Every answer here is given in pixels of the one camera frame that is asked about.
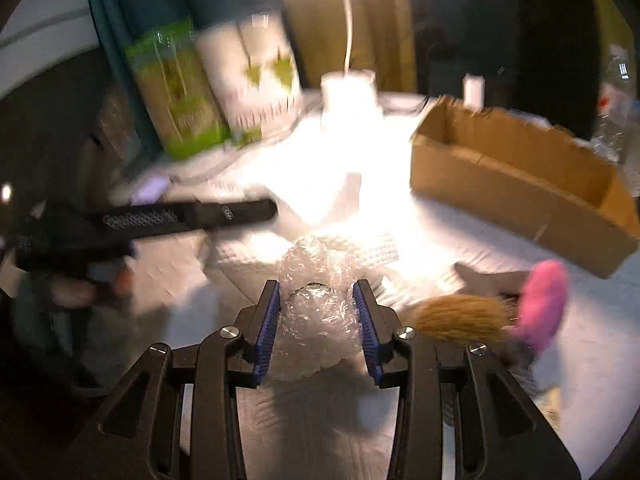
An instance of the desk lamp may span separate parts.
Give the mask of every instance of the desk lamp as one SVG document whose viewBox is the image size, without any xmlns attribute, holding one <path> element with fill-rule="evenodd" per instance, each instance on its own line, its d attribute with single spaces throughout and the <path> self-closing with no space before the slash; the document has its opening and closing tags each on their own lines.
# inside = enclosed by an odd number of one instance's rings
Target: desk lamp
<svg viewBox="0 0 640 480">
<path fill-rule="evenodd" d="M 347 24 L 347 46 L 344 57 L 344 72 L 324 74 L 321 79 L 324 101 L 323 120 L 360 118 L 382 114 L 376 92 L 376 75 L 371 70 L 350 70 L 351 47 L 353 45 L 353 13 L 351 0 L 344 3 Z"/>
</svg>

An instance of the white lamp cord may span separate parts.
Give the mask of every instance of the white lamp cord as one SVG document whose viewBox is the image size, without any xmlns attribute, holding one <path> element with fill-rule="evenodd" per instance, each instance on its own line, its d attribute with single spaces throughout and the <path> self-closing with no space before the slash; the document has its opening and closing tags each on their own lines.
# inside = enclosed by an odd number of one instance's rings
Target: white lamp cord
<svg viewBox="0 0 640 480">
<path fill-rule="evenodd" d="M 342 0 L 344 3 L 344 18 L 347 21 L 347 53 L 344 56 L 344 73 L 349 71 L 351 64 L 351 47 L 353 46 L 353 11 L 351 0 Z"/>
</svg>

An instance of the white wall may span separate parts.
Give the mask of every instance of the white wall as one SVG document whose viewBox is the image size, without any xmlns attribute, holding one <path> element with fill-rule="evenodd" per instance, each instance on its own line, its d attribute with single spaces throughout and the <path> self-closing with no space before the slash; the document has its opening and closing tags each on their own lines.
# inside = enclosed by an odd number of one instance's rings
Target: white wall
<svg viewBox="0 0 640 480">
<path fill-rule="evenodd" d="M 0 32 L 0 98 L 96 46 L 87 0 L 22 0 Z"/>
</svg>

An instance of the bright light spot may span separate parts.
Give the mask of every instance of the bright light spot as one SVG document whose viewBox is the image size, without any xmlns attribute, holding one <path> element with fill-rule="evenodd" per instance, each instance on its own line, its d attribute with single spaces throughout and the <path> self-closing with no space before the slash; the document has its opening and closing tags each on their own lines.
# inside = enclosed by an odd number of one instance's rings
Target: bright light spot
<svg viewBox="0 0 640 480">
<path fill-rule="evenodd" d="M 3 204 L 8 204 L 11 200 L 13 190 L 9 184 L 2 184 L 2 192 L 0 193 L 0 200 Z"/>
</svg>

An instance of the white tablecloth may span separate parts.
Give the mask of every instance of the white tablecloth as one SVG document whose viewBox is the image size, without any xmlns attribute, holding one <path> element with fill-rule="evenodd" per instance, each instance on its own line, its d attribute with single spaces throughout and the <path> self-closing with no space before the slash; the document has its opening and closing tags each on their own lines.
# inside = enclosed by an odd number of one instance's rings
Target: white tablecloth
<svg viewBox="0 0 640 480">
<path fill-rule="evenodd" d="M 414 96 L 395 99 L 397 107 L 411 108 L 419 102 Z M 250 150 L 214 179 L 178 186 L 171 194 L 206 198 L 215 195 L 209 190 L 217 182 L 263 184 L 305 225 L 319 229 L 336 196 L 344 192 L 345 177 L 361 175 L 360 193 L 342 197 L 342 208 L 351 208 L 354 215 L 334 226 L 386 233 L 383 245 L 392 244 L 397 251 L 387 269 L 403 276 L 402 286 L 412 287 L 413 294 L 433 290 L 420 288 L 421 282 L 434 282 L 443 293 L 455 290 L 459 283 L 450 266 L 456 261 L 498 272 L 529 269 L 540 260 L 557 258 L 461 211 L 412 196 L 409 137 L 419 122 L 420 117 L 390 116 L 379 128 L 355 123 L 328 132 L 319 116 L 310 116 L 289 139 Z M 207 157 L 196 165 L 206 168 Z M 149 335 L 146 342 L 161 335 L 174 348 L 194 344 L 232 322 L 259 294 L 264 278 L 277 277 L 273 261 L 290 241 L 273 234 L 245 240 L 238 251 L 250 253 L 241 256 L 253 261 L 244 270 L 231 266 L 227 272 L 213 272 L 211 283 L 196 259 L 202 237 L 138 244 L 138 315 L 153 317 L 158 305 L 171 306 L 158 315 L 162 332 Z M 560 435 L 583 478 L 588 478 L 617 444 L 640 404 L 640 254 L 630 257 L 610 280 L 566 264 L 572 288 L 567 316 L 557 343 L 540 357 L 535 372 L 541 386 L 561 387 Z M 387 284 L 394 287 L 393 280 Z M 402 303 L 402 290 L 389 294 Z M 385 478 L 397 392 L 373 387 L 363 366 L 355 359 L 296 383 L 241 390 L 239 416 L 248 477 Z M 188 444 L 188 435 L 183 435 L 183 442 Z M 450 434 L 445 444 L 444 478 L 452 478 Z"/>
</svg>

